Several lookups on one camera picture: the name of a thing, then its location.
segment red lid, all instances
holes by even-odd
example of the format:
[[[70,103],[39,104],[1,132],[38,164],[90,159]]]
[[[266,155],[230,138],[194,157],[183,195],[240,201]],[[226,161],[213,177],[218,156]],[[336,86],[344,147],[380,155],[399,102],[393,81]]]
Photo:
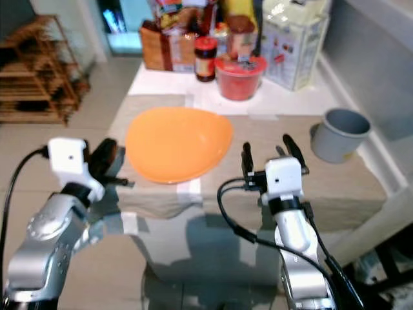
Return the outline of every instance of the red lid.
[[[212,50],[217,47],[217,40],[213,37],[199,37],[195,40],[197,50]]]
[[[267,68],[267,62],[261,56],[252,56],[248,63],[217,58],[215,59],[215,66],[230,76],[254,76],[262,73]]]

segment gray bucket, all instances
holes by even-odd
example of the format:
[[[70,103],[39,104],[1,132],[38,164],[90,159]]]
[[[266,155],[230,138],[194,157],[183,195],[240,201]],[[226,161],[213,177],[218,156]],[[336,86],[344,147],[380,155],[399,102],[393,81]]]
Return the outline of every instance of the gray bucket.
[[[316,156],[329,163],[348,160],[371,130],[370,122],[360,113],[345,108],[329,110],[318,125],[311,141]]]

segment orange plate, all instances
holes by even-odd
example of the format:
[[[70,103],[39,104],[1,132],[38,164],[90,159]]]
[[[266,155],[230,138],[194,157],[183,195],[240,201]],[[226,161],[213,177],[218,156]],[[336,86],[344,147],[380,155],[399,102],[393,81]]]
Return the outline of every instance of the orange plate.
[[[158,183],[178,183],[214,168],[232,140],[223,116],[184,107],[147,110],[130,124],[126,156],[133,168]]]

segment tiled floor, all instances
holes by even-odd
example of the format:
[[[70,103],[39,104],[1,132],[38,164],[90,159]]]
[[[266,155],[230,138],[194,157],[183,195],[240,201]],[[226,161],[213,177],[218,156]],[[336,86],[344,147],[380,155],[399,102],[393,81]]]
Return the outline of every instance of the tiled floor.
[[[91,91],[81,110],[73,115],[68,128],[62,125],[0,126],[0,199],[3,201],[9,177],[21,158],[54,136],[84,138],[94,147],[105,137],[128,88],[140,59],[116,58],[98,64],[92,71]],[[26,223],[50,195],[59,189],[48,162],[35,158],[24,168],[17,182],[9,217],[5,265],[24,238]],[[109,237],[80,252],[72,259],[66,286],[59,301],[64,310],[109,309],[216,309],[222,298],[251,296],[252,309],[268,309],[272,288],[164,284],[151,272],[132,240]],[[149,299],[142,299],[143,291]],[[286,309],[277,297],[271,309]]]

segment red container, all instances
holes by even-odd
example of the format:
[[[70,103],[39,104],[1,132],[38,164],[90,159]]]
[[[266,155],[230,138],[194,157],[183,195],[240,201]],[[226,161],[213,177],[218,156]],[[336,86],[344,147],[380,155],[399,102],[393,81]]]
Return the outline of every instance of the red container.
[[[256,92],[267,62],[261,56],[248,63],[216,59],[216,77],[221,95],[231,100],[247,100]]]

